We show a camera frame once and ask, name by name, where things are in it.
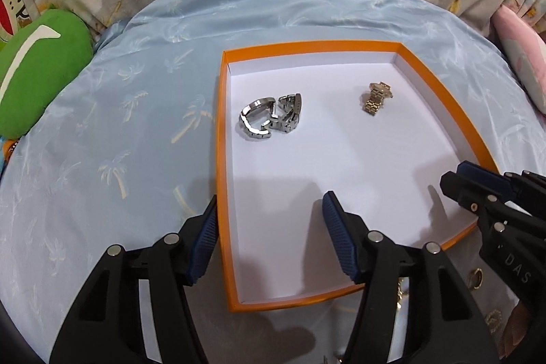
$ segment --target silver screw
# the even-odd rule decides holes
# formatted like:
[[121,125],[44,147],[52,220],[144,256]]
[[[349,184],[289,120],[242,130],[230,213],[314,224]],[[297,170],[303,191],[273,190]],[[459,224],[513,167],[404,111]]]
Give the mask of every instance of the silver screw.
[[429,242],[427,244],[427,250],[430,253],[432,253],[433,255],[436,255],[437,253],[440,253],[442,248],[438,244],[436,244],[435,242]]
[[368,233],[368,239],[372,242],[381,242],[383,241],[383,233],[373,230]]
[[173,244],[176,244],[180,240],[180,236],[178,236],[177,233],[169,233],[168,235],[163,238],[163,241],[165,244],[172,246]]
[[113,246],[108,247],[106,253],[108,253],[111,257],[116,257],[121,253],[121,246],[114,244]]
[[504,229],[506,228],[506,226],[504,224],[502,224],[502,222],[496,222],[495,224],[493,224],[493,228],[497,232],[502,233],[502,232],[504,232]]

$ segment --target light blue bed sheet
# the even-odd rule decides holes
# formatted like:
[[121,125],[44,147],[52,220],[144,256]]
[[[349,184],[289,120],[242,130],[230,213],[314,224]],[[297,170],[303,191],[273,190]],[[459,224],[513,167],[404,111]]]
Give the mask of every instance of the light blue bed sheet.
[[[544,117],[500,52],[425,1],[157,0],[104,36],[94,60],[21,140],[2,181],[0,298],[46,362],[105,249],[151,246],[215,193],[222,51],[323,39],[403,42],[463,106],[501,170],[546,173]],[[478,261],[479,237],[467,242],[455,259],[462,273]],[[188,291],[212,364],[333,361],[348,340],[358,295],[231,314],[218,257]],[[509,295],[495,296],[498,281],[485,284],[497,290],[477,297],[482,309],[504,307]],[[149,355],[159,359],[149,310],[144,318]],[[397,341],[394,349],[402,347]]]

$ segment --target green pillow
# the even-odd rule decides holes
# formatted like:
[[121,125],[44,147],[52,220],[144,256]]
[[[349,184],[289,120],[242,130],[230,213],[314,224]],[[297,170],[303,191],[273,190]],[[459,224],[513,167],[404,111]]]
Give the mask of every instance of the green pillow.
[[93,58],[93,42],[75,14],[49,10],[0,52],[0,135],[28,133],[49,103]]

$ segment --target bed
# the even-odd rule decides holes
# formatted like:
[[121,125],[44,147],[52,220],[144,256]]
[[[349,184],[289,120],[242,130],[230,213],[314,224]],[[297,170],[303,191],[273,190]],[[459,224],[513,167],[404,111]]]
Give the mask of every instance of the bed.
[[[416,23],[417,14],[428,21]],[[47,362],[64,315],[107,246],[149,246],[205,208],[214,194],[212,110],[222,50],[318,39],[402,41],[463,105],[501,171],[546,173],[546,120],[501,52],[446,10],[422,0],[157,0],[102,33],[92,63],[7,167],[0,347],[8,362]],[[477,266],[487,273],[478,246],[474,233],[450,250],[463,275]],[[513,296],[499,291],[505,287],[491,271],[486,283],[480,307],[501,307],[506,319]],[[351,295],[231,314],[218,254],[188,299],[211,362],[332,360],[358,306]],[[158,359],[143,309],[148,356]]]

